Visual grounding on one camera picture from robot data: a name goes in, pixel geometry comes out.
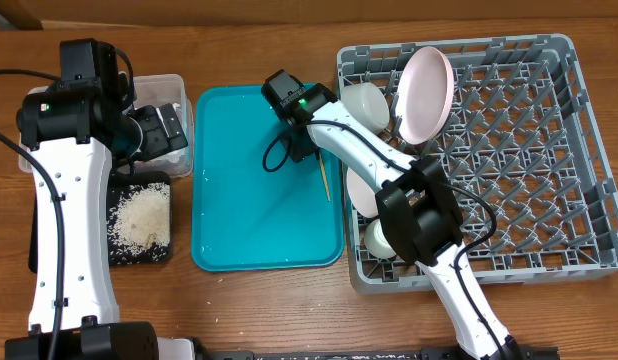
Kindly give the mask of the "wooden chopstick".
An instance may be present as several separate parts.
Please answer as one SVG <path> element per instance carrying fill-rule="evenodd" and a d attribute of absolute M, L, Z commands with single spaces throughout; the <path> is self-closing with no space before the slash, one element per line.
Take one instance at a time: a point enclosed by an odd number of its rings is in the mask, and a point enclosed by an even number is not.
<path fill-rule="evenodd" d="M 317 158 L 318 163 L 319 163 L 319 167 L 320 167 L 320 171 L 321 171 L 321 177 L 322 177 L 323 185 L 324 185 L 324 188 L 325 188 L 325 194 L 326 194 L 327 200 L 330 202 L 331 201 L 331 195 L 330 195 L 330 188 L 329 188 L 328 179 L 327 179 L 327 175 L 326 175 L 326 169 L 325 169 L 325 165 L 324 165 L 324 161 L 323 161 L 321 152 L 319 150 L 317 151 L 316 158 Z"/>

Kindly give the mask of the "grey bowl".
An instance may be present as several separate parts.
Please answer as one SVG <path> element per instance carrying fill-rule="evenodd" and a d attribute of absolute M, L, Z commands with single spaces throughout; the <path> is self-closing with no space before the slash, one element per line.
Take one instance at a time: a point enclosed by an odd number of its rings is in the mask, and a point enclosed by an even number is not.
<path fill-rule="evenodd" d="M 372 133 L 378 135 L 388 126 L 388 103 L 373 83 L 346 86 L 340 91 L 340 99 L 349 113 Z"/>

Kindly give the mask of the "small white bowl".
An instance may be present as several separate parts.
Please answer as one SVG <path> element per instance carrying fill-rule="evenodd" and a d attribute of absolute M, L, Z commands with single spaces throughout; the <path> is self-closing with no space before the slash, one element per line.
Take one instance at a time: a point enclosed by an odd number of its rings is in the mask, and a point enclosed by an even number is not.
<path fill-rule="evenodd" d="M 366 218 L 378 215 L 374 191 L 351 168 L 347 169 L 346 188 L 353 207 L 360 215 Z"/>

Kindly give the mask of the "pile of rice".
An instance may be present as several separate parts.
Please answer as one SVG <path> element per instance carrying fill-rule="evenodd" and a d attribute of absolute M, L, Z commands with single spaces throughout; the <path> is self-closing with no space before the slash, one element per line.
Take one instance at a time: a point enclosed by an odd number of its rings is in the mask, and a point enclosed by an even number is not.
<path fill-rule="evenodd" d="M 111 208 L 108 231 L 113 244 L 132 256 L 168 247 L 171 243 L 171 187 L 166 183 L 129 185 Z"/>

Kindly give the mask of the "white paper cup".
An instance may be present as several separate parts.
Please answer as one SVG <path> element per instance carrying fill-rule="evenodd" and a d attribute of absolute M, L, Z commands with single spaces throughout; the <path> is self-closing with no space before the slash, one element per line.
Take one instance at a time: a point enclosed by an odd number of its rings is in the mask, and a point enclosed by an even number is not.
<path fill-rule="evenodd" d="M 365 229 L 364 245 L 367 251 L 376 258 L 389 259 L 396 256 L 396 252 L 384 236 L 379 219 L 373 220 Z"/>

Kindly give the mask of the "large white plate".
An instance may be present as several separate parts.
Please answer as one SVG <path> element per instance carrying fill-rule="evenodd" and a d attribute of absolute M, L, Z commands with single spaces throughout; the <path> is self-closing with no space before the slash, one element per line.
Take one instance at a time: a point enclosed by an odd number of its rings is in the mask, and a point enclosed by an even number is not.
<path fill-rule="evenodd" d="M 417 145 L 437 135 L 449 116 L 453 92 L 448 58 L 431 46 L 417 50 L 407 62 L 396 92 L 400 136 Z"/>

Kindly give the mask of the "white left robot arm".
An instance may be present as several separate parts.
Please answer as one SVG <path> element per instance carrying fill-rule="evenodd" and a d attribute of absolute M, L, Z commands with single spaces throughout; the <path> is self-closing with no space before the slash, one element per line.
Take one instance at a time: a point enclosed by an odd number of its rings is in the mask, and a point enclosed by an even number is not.
<path fill-rule="evenodd" d="M 92 38 L 60 45 L 61 72 L 27 95 L 12 149 L 33 169 L 37 285 L 25 337 L 9 359 L 200 359 L 200 343 L 120 318 L 109 273 L 107 189 L 119 164 L 182 149 L 175 108 L 135 108 L 123 51 Z"/>

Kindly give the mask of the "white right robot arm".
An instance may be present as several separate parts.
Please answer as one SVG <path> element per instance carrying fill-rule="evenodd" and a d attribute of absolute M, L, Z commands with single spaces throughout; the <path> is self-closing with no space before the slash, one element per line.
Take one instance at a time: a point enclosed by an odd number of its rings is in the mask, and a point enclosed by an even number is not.
<path fill-rule="evenodd" d="M 403 261 L 429 278 L 451 318 L 463 359 L 521 359 L 524 353 L 489 305 L 469 265 L 456 200 L 461 188 L 440 163 L 415 159 L 383 142 L 357 121 L 342 101 L 318 83 L 307 88 L 279 70 L 261 93 L 288 124 L 288 145 L 309 140 L 334 154 L 373 191 L 383 236 Z"/>

